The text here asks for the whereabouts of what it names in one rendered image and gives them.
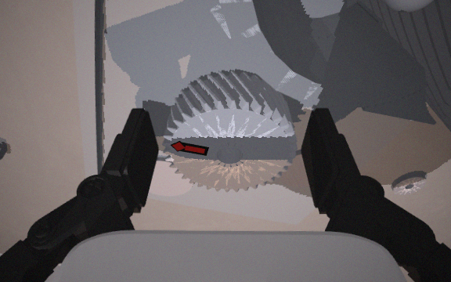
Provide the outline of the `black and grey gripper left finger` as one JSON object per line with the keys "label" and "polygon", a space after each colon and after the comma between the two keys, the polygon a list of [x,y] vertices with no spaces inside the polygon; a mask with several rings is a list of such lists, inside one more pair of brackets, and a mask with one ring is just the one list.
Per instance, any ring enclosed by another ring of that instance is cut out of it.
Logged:
{"label": "black and grey gripper left finger", "polygon": [[146,205],[158,153],[149,112],[133,108],[100,174],[84,179],[76,197],[36,221],[25,240],[0,256],[0,282],[45,282],[76,244],[135,230],[130,217]]}

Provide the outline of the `grey toothed gear with red arrow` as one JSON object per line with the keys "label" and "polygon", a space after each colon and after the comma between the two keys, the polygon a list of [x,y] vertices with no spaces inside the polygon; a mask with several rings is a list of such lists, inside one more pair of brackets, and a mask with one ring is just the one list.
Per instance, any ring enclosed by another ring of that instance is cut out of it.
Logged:
{"label": "grey toothed gear with red arrow", "polygon": [[175,97],[163,154],[182,179],[207,190],[247,191],[273,182],[296,158],[297,138],[287,101],[263,79],[234,71],[197,78]]}

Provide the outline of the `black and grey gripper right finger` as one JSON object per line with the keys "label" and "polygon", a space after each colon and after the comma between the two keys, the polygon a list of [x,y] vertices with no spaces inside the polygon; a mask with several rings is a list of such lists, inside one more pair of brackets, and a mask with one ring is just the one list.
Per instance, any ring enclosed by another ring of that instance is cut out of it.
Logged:
{"label": "black and grey gripper right finger", "polygon": [[451,249],[428,224],[384,197],[383,186],[360,175],[328,108],[312,111],[301,146],[315,208],[325,231],[350,233],[386,248],[414,282],[451,282]]}

